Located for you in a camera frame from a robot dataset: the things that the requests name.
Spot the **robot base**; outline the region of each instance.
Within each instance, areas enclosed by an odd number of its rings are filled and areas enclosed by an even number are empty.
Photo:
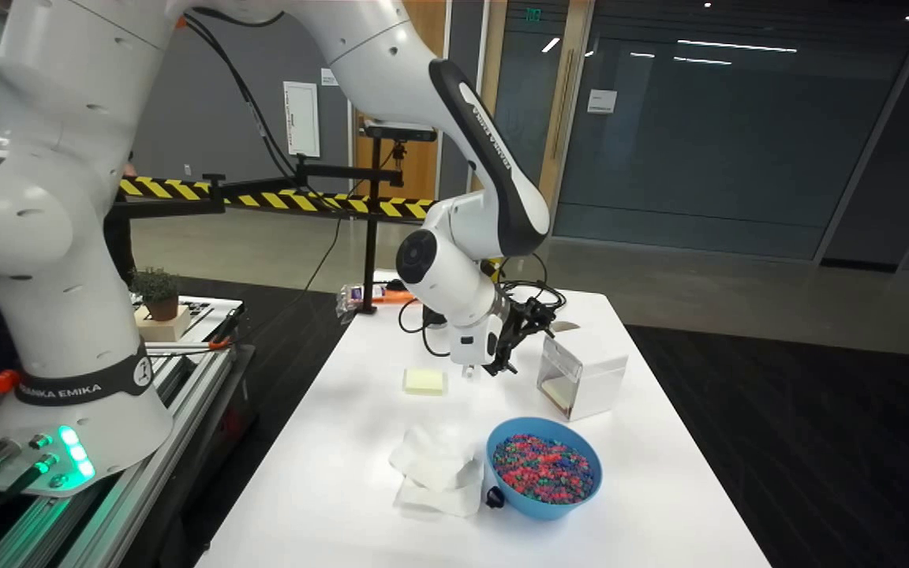
[[[56,465],[27,486],[29,496],[67,500],[93,484],[144,462],[170,437],[174,418],[149,387],[138,397],[112,395],[72,407],[36,407],[20,397],[0,401],[0,438],[23,449],[0,468],[0,491],[46,454]]]

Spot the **white box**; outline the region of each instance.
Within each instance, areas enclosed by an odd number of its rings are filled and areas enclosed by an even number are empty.
[[[623,328],[573,328],[545,337],[541,392],[567,419],[613,409],[629,364],[625,344]]]
[[[285,81],[288,155],[321,159],[321,116],[315,81]]]
[[[178,306],[178,317],[154,323],[144,306],[135,306],[135,328],[142,342],[180,342],[184,328],[193,323],[189,306]]]

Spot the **caution tape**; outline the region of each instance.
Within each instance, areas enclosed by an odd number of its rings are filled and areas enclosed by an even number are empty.
[[[178,201],[209,201],[207,180],[160,180],[160,178],[123,178],[120,192],[130,200],[178,200]],[[350,192],[313,192],[313,189],[263,189],[244,196],[225,196],[225,206],[236,210],[269,210],[292,215],[332,215],[332,218],[370,218],[370,200]],[[381,220],[426,220],[433,200],[379,200],[376,218]]]

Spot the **blue bowl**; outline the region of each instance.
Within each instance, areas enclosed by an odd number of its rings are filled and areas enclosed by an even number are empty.
[[[523,496],[523,491],[511,490],[496,471],[496,453],[516,437],[537,437],[545,441],[559,441],[567,453],[574,453],[578,457],[584,457],[586,462],[584,500],[559,504],[559,501],[541,501],[537,496]],[[554,419],[543,419],[543,418],[519,418],[519,419],[496,425],[485,438],[485,462],[490,462],[492,481],[502,490],[505,501],[511,508],[519,508],[522,514],[537,517],[537,522],[555,522],[555,517],[574,511],[582,501],[591,501],[597,496],[597,490],[604,486],[604,465],[601,465],[601,454],[586,445],[586,438],[582,438],[574,428],[554,422]]]

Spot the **candy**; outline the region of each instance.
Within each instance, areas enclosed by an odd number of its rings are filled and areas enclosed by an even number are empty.
[[[584,454],[541,437],[502,441],[492,468],[516,491],[554,504],[582,501],[597,484]]]

